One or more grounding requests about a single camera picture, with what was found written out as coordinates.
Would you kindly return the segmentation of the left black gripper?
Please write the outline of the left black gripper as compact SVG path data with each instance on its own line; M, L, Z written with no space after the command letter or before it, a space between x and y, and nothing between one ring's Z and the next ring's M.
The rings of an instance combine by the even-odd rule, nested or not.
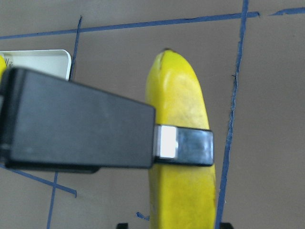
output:
M0 159L8 168L94 173L153 165L152 106L24 68L0 83Z

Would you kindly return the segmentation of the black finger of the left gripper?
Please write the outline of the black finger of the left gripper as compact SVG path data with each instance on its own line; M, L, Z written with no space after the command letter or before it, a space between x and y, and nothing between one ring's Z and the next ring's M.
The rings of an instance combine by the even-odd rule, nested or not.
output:
M214 164L211 130L174 125L155 125L154 163L210 167Z

